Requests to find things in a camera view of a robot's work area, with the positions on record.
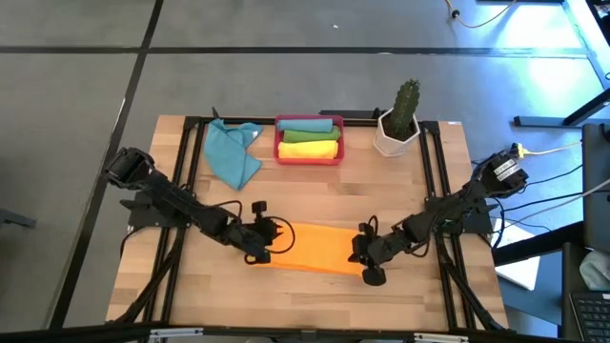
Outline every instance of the orange cloth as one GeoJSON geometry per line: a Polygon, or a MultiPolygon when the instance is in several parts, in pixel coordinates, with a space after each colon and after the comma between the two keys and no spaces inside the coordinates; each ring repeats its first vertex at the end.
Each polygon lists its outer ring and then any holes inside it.
{"type": "MultiPolygon", "coordinates": [[[[352,254],[352,238],[358,234],[357,230],[291,224],[296,235],[293,248],[286,253],[272,254],[271,263],[256,266],[361,276],[364,266],[347,261],[352,254]]],[[[280,231],[283,234],[274,240],[270,247],[272,251],[286,249],[293,239],[287,225],[284,224],[280,231]]]]}

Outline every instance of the blue folded cloth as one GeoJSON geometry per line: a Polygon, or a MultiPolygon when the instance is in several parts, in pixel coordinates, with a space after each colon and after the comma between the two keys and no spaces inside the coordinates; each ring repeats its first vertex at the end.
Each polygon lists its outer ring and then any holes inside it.
{"type": "Polygon", "coordinates": [[[333,119],[282,119],[277,129],[328,133],[333,130],[333,119]]]}
{"type": "Polygon", "coordinates": [[[262,131],[253,123],[229,129],[222,119],[215,119],[208,126],[204,149],[206,159],[213,174],[234,190],[241,191],[261,166],[260,161],[246,149],[262,131]]]}

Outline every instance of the red basket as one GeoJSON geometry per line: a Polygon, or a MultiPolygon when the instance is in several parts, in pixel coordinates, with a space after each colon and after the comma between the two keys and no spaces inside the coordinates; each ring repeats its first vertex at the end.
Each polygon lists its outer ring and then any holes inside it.
{"type": "Polygon", "coordinates": [[[343,154],[345,148],[343,146],[343,117],[338,115],[319,115],[319,114],[299,114],[299,115],[286,115],[282,114],[275,118],[275,140],[274,140],[274,157],[277,163],[282,165],[323,165],[323,166],[336,166],[343,160],[343,154]],[[323,158],[279,158],[279,142],[284,139],[284,131],[277,129],[277,123],[280,120],[291,120],[291,119],[333,119],[333,125],[339,127],[341,135],[337,141],[338,151],[334,159],[323,159],[323,158]]]}

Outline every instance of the folded towel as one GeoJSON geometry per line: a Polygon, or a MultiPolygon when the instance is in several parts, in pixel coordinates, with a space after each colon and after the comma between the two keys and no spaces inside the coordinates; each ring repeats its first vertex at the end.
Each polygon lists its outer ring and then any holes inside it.
{"type": "Polygon", "coordinates": [[[234,190],[241,191],[260,168],[260,161],[246,149],[263,129],[257,124],[245,123],[235,129],[225,127],[222,119],[208,125],[204,152],[214,175],[234,190]]]}
{"type": "MultiPolygon", "coordinates": [[[[256,266],[361,276],[364,267],[347,260],[353,253],[352,238],[355,232],[353,229],[298,223],[292,225],[296,236],[293,248],[286,253],[272,255],[271,263],[256,266]]],[[[282,234],[274,239],[271,246],[274,251],[286,249],[293,239],[285,224],[279,231],[282,234]]]]}
{"type": "Polygon", "coordinates": [[[333,159],[336,157],[339,145],[336,141],[316,141],[302,143],[280,142],[278,152],[279,158],[322,158],[333,159]]]}
{"type": "Polygon", "coordinates": [[[329,133],[285,130],[283,141],[284,143],[299,143],[318,140],[337,140],[340,136],[341,131],[338,126],[333,126],[333,130],[329,133]]]}
{"type": "Polygon", "coordinates": [[[282,119],[277,129],[328,133],[333,129],[333,119],[282,119]]]}

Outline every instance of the cactus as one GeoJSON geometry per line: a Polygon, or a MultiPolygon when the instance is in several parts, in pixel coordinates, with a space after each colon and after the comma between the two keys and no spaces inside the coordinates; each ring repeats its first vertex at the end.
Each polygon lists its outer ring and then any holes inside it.
{"type": "Polygon", "coordinates": [[[383,131],[399,141],[405,141],[415,133],[413,114],[419,103],[419,81],[411,79],[400,87],[394,109],[381,121],[383,131]]]}

